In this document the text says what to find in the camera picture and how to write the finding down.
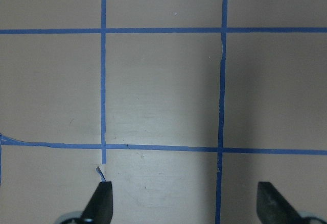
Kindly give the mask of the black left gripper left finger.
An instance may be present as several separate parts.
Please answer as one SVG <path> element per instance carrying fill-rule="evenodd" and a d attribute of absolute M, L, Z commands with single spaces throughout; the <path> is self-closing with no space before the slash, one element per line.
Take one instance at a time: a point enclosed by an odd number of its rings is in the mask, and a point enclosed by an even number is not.
<path fill-rule="evenodd" d="M 113 216 L 113 192 L 111 182 L 100 182 L 82 212 L 82 223 L 108 224 Z"/>

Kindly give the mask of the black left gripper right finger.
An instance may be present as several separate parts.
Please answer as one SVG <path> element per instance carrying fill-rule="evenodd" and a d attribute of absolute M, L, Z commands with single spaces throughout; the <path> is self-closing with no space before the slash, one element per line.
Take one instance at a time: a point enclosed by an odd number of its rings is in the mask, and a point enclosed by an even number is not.
<path fill-rule="evenodd" d="M 307 223 L 270 182 L 258 182 L 256 213 L 261 223 Z"/>

